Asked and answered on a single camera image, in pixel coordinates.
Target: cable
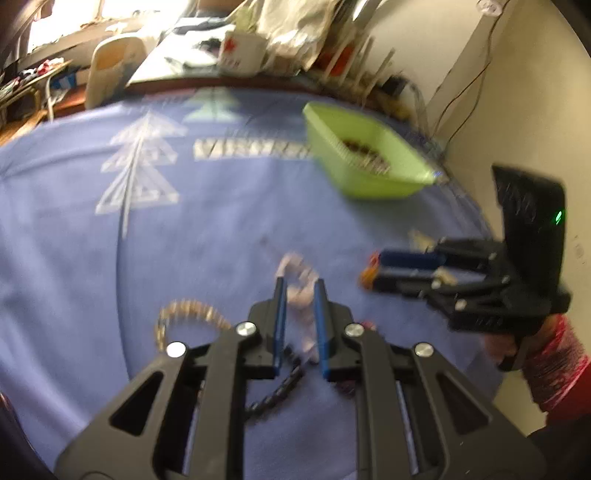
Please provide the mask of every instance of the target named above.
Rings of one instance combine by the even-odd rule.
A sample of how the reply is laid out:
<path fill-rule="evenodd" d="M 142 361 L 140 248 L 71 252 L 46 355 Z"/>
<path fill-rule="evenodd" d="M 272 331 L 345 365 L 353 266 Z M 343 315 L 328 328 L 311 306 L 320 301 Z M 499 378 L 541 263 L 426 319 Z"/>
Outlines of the cable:
<path fill-rule="evenodd" d="M 414 94 L 414 109 L 417 114 L 417 124 L 419 130 L 425 135 L 426 138 L 431 138 L 429 133 L 429 121 L 427 119 L 427 105 L 425 104 L 425 98 L 418 85 L 414 82 L 408 82 L 411 90 Z"/>
<path fill-rule="evenodd" d="M 443 119 L 443 117 L 445 116 L 447 110 L 455 103 L 455 101 L 458 100 L 458 98 L 460 98 L 465 91 L 468 90 L 468 88 L 470 88 L 481 76 L 482 76 L 482 80 L 480 81 L 480 87 L 479 87 L 479 91 L 478 94 L 476 95 L 476 102 L 474 105 L 474 108 L 471 110 L 471 112 L 468 114 L 468 116 L 466 117 L 466 119 L 462 122 L 462 124 L 460 125 L 460 127 L 458 127 L 458 129 L 452 134 L 452 136 L 449 138 L 449 140 L 447 141 L 446 144 L 446 150 L 448 145 L 450 144 L 450 141 L 452 140 L 452 138 L 454 138 L 457 133 L 462 129 L 462 127 L 467 123 L 467 121 L 470 119 L 470 117 L 473 115 L 474 111 L 476 110 L 476 108 L 478 107 L 478 104 L 480 103 L 480 97 L 482 96 L 482 88 L 484 85 L 484 81 L 486 79 L 486 72 L 488 71 L 488 67 L 491 64 L 491 56 L 492 56 L 492 36 L 495 33 L 495 29 L 496 26 L 499 23 L 499 20 L 501 19 L 501 17 L 505 14 L 507 6 L 511 3 L 512 0 L 508 0 L 504 7 L 503 7 L 503 11 L 502 13 L 495 18 L 495 21 L 493 22 L 492 26 L 491 26 L 491 30 L 488 34 L 488 38 L 486 40 L 486 60 L 485 60 L 485 65 L 484 68 L 478 73 L 478 75 L 476 75 L 476 77 L 474 77 L 474 79 L 468 84 L 466 85 L 466 87 L 460 92 L 458 93 L 447 105 L 446 107 L 443 109 L 443 112 L 441 112 L 441 115 L 439 116 L 439 119 L 437 120 L 437 123 L 435 124 L 435 129 L 434 129 L 434 134 L 436 134 L 439 131 L 439 127 L 441 124 L 441 120 Z"/>

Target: white wall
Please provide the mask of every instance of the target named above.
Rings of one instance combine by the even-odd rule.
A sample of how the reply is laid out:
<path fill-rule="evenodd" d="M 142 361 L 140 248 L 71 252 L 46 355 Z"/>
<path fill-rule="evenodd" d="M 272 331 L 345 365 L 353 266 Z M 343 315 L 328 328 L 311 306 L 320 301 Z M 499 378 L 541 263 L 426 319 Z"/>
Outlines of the white wall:
<path fill-rule="evenodd" d="M 441 131 L 465 119 L 475 90 Z M 501 234 L 490 167 L 494 162 L 562 179 L 567 191 L 563 277 L 574 297 L 569 312 L 591 348 L 591 58 L 550 0 L 520 0 L 497 45 L 480 104 L 448 152 L 448 165 Z M 543 417 L 517 376 L 503 385 L 498 405 L 524 432 Z"/>
<path fill-rule="evenodd" d="M 497 25 L 492 32 L 491 37 L 491 57 L 494 58 L 496 45 L 499 39 L 503 36 L 505 26 L 511 19 L 513 11 L 521 0 L 499 0 L 504 6 L 502 17 L 497 22 Z M 444 109 L 447 108 L 449 102 L 460 93 L 466 85 L 468 85 L 478 75 L 487 58 L 487 44 L 488 37 L 491 34 L 492 28 L 496 18 L 483 16 L 474 32 L 470 36 L 466 47 L 457 58 L 457 62 L 448 72 L 445 80 L 437 89 L 431 100 L 427 105 L 427 116 L 431 130 L 434 129 L 438 123 Z M 447 109 L 445 116 L 442 118 L 443 122 L 452 114 L 458 103 L 453 103 Z"/>
<path fill-rule="evenodd" d="M 455 64 L 480 20 L 476 0 L 386 0 L 370 22 L 376 70 L 396 48 L 391 73 L 400 70 L 428 101 Z"/>

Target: red sleeve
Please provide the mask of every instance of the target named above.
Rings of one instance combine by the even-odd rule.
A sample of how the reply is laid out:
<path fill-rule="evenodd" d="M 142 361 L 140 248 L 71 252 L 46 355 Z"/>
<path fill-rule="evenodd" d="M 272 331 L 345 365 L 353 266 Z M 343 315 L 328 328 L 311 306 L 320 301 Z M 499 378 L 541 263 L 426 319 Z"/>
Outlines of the red sleeve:
<path fill-rule="evenodd" d="M 548 412 L 546 423 L 576 420 L 585 414 L 591 414 L 591 364 L 587 365 L 564 398 Z"/>

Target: green plastic basket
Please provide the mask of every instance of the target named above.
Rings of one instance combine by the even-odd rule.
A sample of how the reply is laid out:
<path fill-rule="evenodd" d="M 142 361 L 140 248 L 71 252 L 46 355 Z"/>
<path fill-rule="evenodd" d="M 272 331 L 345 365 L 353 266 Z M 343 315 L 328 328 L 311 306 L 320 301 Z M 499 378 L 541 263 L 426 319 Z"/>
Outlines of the green plastic basket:
<path fill-rule="evenodd" d="M 308 141 L 332 182 L 345 195 L 364 199 L 402 198 L 436 175 L 421 155 L 387 125 L 361 113 L 325 103 L 304 107 Z M 352 140 L 377 150 L 390 164 L 387 174 L 368 172 L 357 165 L 355 153 L 341 140 Z"/>

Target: white mug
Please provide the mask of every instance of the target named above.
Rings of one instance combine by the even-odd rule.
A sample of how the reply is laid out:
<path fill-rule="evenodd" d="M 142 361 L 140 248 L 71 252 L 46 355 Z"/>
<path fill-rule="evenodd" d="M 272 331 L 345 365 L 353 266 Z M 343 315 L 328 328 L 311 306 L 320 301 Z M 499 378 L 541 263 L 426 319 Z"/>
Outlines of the white mug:
<path fill-rule="evenodd" d="M 257 33 L 228 31 L 222 42 L 217 68 L 228 75 L 252 77 L 259 73 L 267 39 Z"/>

